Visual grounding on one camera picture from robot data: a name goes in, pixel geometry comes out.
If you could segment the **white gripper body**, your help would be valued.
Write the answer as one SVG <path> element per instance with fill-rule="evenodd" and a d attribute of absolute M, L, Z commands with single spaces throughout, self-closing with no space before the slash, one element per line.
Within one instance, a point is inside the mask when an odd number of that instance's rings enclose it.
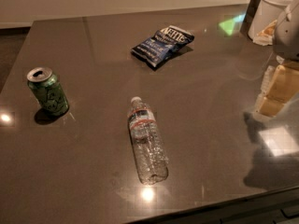
<path fill-rule="evenodd" d="M 273 50 L 285 60 L 299 60 L 299 0 L 292 0 L 279 14 Z"/>

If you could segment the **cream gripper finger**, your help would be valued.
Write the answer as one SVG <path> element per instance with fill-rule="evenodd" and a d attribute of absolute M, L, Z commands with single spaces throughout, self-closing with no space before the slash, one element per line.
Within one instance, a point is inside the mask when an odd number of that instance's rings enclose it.
<path fill-rule="evenodd" d="M 274 97 L 267 98 L 262 92 L 258 95 L 256 104 L 255 104 L 255 112 L 262 114 L 267 117 L 275 117 L 291 100 L 291 97 Z"/>
<path fill-rule="evenodd" d="M 299 62 L 280 64 L 271 78 L 265 97 L 283 104 L 299 92 Z"/>

